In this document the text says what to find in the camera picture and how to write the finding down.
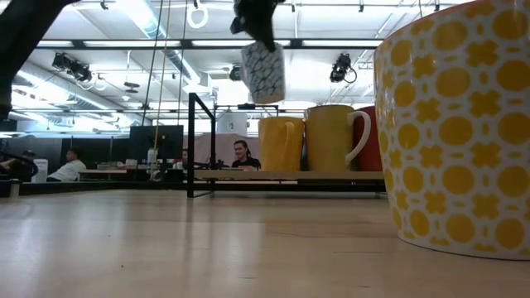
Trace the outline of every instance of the white shirt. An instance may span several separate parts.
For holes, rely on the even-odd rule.
[[[86,166],[80,160],[67,162],[62,166],[57,172],[49,175],[50,178],[55,178],[57,180],[69,182],[76,181],[80,176],[80,171],[86,170]]]

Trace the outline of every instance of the computer monitor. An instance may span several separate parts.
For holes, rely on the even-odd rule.
[[[129,133],[129,157],[136,160],[147,159],[147,152],[155,143],[156,127],[131,127]],[[158,127],[157,158],[181,159],[184,127],[164,125]]]

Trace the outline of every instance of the red mug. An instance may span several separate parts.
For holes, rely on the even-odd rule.
[[[363,150],[357,155],[358,171],[383,171],[381,165],[381,156],[379,154],[379,139],[377,123],[375,121],[375,107],[360,108],[370,116],[372,121],[372,129],[366,145]],[[354,122],[354,144],[357,144],[363,136],[364,122],[363,119],[357,118]]]

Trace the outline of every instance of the yellow mug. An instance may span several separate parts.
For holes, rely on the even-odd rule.
[[[363,136],[354,146],[354,120],[364,120]],[[307,160],[311,171],[349,171],[351,161],[366,145],[370,116],[346,105],[324,105],[306,110]]]
[[[376,115],[398,236],[530,260],[530,2],[420,19],[375,52]]]
[[[304,122],[294,117],[271,117],[258,122],[262,171],[299,171]]]

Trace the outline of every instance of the white patterned mug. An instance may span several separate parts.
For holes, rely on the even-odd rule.
[[[275,103],[285,98],[285,65],[283,49],[275,43],[271,52],[260,41],[241,50],[243,60],[243,82],[255,103]]]
[[[375,53],[385,184],[399,237],[530,259],[528,0],[431,14]]]

